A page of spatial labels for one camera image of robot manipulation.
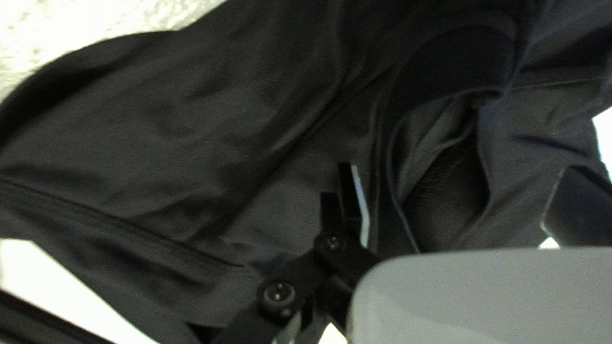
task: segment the screw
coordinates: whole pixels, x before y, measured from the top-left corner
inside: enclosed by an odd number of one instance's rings
[[[264,290],[266,299],[273,302],[291,302],[296,295],[296,290],[286,282],[271,283]]]
[[[342,241],[337,236],[331,236],[325,240],[327,248],[332,251],[339,249],[342,246]]]

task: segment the gray fabric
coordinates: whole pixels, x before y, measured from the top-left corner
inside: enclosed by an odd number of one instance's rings
[[[223,327],[311,248],[338,162],[359,167],[391,258],[429,244],[402,202],[476,135],[486,206],[444,250],[536,246],[559,171],[606,176],[591,117],[612,105],[612,37],[528,64],[557,23],[610,1],[581,4],[229,0],[178,32],[68,54],[0,107],[0,236]]]

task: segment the black bracket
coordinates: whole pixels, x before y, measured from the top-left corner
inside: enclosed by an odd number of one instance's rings
[[[317,343],[321,327],[330,322],[346,332],[353,289],[379,262],[364,247],[368,216],[356,171],[348,163],[338,165],[339,192],[321,194],[321,234],[313,249],[262,283],[258,300],[214,344]]]

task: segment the black jacket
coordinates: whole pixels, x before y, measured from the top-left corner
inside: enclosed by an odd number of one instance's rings
[[[381,258],[537,246],[559,172],[608,178],[610,0],[228,0],[46,65],[0,107],[0,236],[164,344],[309,250],[352,162]]]

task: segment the textured white ceiling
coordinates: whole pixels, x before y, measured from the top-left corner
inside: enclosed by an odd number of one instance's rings
[[[0,0],[0,100],[41,65],[100,40],[180,29],[223,0]]]

